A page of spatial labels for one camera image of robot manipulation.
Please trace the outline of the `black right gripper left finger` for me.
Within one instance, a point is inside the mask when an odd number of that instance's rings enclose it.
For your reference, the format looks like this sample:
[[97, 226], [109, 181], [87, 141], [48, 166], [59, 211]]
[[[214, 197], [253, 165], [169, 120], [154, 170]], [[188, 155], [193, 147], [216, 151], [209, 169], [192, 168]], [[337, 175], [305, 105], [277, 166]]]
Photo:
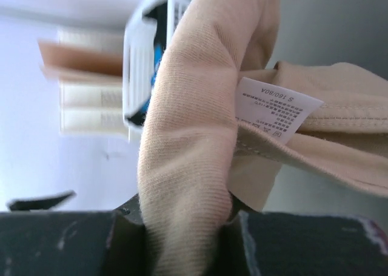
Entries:
[[116, 213], [115, 224], [126, 219], [130, 223], [144, 227], [140, 210], [139, 194], [135, 194], [125, 203], [115, 208], [114, 211]]

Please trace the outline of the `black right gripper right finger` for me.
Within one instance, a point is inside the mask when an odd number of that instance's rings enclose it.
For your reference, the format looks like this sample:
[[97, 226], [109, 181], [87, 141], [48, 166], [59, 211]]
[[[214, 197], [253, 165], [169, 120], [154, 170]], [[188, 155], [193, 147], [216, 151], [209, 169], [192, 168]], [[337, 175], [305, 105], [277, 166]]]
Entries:
[[224, 224], [225, 226], [235, 224], [236, 222], [240, 222], [241, 214], [246, 214], [246, 213], [249, 214], [249, 213], [255, 212], [251, 207], [249, 207], [248, 205], [243, 203], [240, 199], [238, 199], [231, 192], [230, 192], [230, 197], [231, 197], [231, 201], [232, 201], [232, 209], [231, 209], [231, 212], [230, 212], [230, 215], [229, 215], [227, 221]]

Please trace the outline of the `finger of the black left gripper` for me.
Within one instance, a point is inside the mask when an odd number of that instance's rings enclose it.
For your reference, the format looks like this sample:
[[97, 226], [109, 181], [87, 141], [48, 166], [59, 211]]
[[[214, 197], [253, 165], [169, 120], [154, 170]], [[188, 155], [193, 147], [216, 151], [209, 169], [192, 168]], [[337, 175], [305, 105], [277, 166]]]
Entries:
[[13, 200], [7, 204], [7, 207], [9, 211], [49, 210], [73, 198], [75, 195], [76, 192], [71, 190], [50, 197]]

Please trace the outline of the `beige t shirt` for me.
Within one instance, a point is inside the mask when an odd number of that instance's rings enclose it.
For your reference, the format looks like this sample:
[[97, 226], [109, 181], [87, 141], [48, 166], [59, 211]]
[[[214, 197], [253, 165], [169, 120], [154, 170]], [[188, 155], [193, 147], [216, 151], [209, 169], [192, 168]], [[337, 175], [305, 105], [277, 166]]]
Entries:
[[[387, 196], [387, 81], [349, 63], [266, 67], [280, 0], [192, 0], [145, 119], [138, 189], [152, 275], [204, 275], [232, 196], [261, 209], [285, 163]], [[243, 77], [323, 105], [281, 143], [235, 113]]]

